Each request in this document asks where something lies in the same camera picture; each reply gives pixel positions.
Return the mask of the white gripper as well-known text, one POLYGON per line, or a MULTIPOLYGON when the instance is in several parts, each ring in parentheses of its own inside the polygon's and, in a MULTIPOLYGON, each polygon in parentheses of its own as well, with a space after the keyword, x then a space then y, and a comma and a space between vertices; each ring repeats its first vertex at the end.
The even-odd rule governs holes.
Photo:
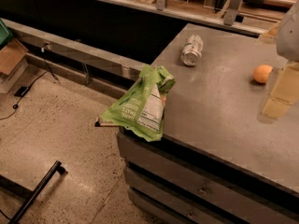
POLYGON ((275 44, 277 53, 290 60, 278 70, 276 81, 262 108, 262 115, 270 119, 283 117, 299 100, 299 0, 270 29, 259 36, 266 44, 275 44))

